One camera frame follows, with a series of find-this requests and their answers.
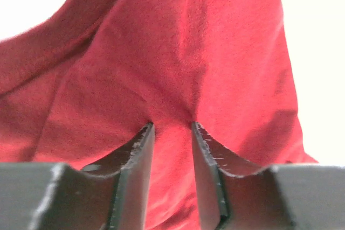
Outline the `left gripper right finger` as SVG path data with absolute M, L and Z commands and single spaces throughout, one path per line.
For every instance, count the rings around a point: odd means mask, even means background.
M 260 167 L 191 132 L 201 229 L 344 229 L 344 167 Z

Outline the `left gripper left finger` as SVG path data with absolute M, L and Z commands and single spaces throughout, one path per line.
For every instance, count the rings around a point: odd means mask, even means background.
M 146 124 L 81 170 L 2 163 L 1 229 L 143 229 L 154 140 L 154 125 Z

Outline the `dark red t shirt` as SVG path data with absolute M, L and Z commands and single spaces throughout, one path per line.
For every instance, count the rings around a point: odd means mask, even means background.
M 152 122 L 146 229 L 199 229 L 194 121 L 258 165 L 313 162 L 281 0 L 67 0 L 1 42 L 1 161 L 81 169 Z

